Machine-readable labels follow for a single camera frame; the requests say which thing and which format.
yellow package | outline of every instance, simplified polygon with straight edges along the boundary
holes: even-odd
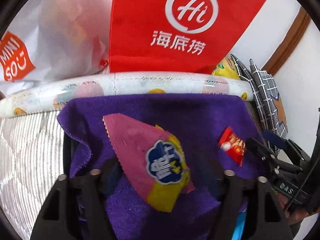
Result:
[[[240,80],[232,59],[224,58],[212,72],[212,75]]]
[[[181,173],[180,169],[184,170],[182,173],[182,179],[179,183],[162,185],[159,183],[154,183],[153,189],[149,192],[147,197],[147,203],[154,207],[156,210],[163,212],[171,212],[172,208],[177,201],[177,198],[182,191],[183,187],[185,187],[185,193],[189,193],[193,191],[195,188],[190,180],[190,172],[189,168],[186,164],[184,152],[182,150],[180,141],[173,134],[167,140],[172,143],[176,150],[179,152],[181,158],[181,167],[175,167],[175,161],[171,162],[170,165],[172,170],[177,173]]]

striped cloth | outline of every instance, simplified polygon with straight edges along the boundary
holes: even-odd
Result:
[[[31,232],[49,191],[63,173],[59,111],[0,123],[0,205],[23,240]]]

blue object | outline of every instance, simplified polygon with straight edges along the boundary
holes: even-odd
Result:
[[[104,178],[103,183],[103,195],[106,199],[114,193],[116,186],[118,185],[119,179],[123,175],[123,171],[119,162],[116,162],[110,167],[110,172],[104,172],[102,177]]]
[[[273,133],[270,130],[263,130],[262,136],[268,140],[272,145],[277,146],[279,149],[286,149],[287,144],[285,143],[285,140],[279,136],[277,136],[275,133]]]
[[[170,142],[158,140],[147,152],[147,172],[159,184],[178,183],[183,168],[176,147]]]
[[[235,231],[233,232],[233,236],[231,240],[241,240],[246,216],[247,216],[246,211],[239,213],[237,222],[236,222],[236,228],[235,228]]]

small red package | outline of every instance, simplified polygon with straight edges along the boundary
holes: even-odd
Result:
[[[225,129],[218,144],[236,163],[242,165],[245,142],[233,132],[231,127]]]

plastic wrapper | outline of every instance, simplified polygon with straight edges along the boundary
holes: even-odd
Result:
[[[158,211],[171,212],[182,191],[194,189],[179,140],[161,127],[123,114],[103,121],[124,174],[143,200]]]
[[[0,43],[0,91],[8,96],[104,68],[111,1],[28,0]]]
[[[196,73],[125,72],[63,80],[16,93],[0,101],[0,117],[62,109],[74,98],[155,92],[226,94],[253,100],[250,84],[241,80]]]
[[[241,140],[231,129],[227,127],[219,141],[219,146],[224,150],[236,163],[242,166],[245,142]]]
[[[233,60],[228,57],[225,57],[216,66],[216,68],[212,72],[212,75],[240,80]]]

